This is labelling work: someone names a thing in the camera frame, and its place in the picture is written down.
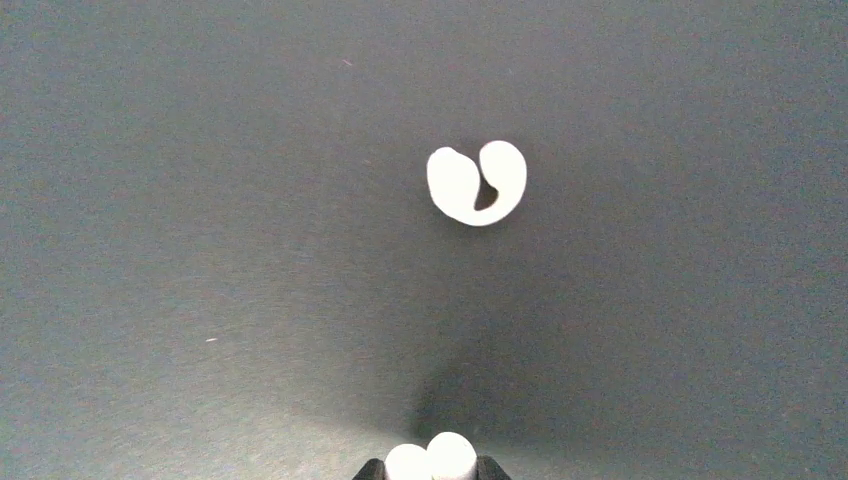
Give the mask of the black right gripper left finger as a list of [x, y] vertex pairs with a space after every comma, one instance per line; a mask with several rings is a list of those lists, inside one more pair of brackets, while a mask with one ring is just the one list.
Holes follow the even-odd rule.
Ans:
[[378, 458], [372, 458], [365, 462], [352, 480], [385, 480], [385, 463]]

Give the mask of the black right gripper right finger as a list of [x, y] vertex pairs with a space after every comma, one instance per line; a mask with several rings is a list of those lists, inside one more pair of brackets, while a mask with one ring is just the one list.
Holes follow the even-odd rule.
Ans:
[[477, 480], [512, 480], [501, 465], [491, 456], [480, 455], [476, 459]]

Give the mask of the white earbud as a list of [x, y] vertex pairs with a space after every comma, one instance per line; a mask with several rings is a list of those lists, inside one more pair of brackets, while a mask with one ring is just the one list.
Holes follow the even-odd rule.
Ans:
[[473, 480], [478, 455], [471, 442], [455, 432], [442, 432], [426, 447], [404, 443], [387, 454], [385, 478], [389, 480]]
[[[426, 175], [430, 197], [440, 211], [465, 225], [484, 227], [503, 220], [519, 205], [528, 170], [517, 147], [494, 140], [480, 148], [478, 162], [451, 147], [437, 149], [427, 160]], [[482, 181], [496, 190], [497, 198], [478, 210]]]

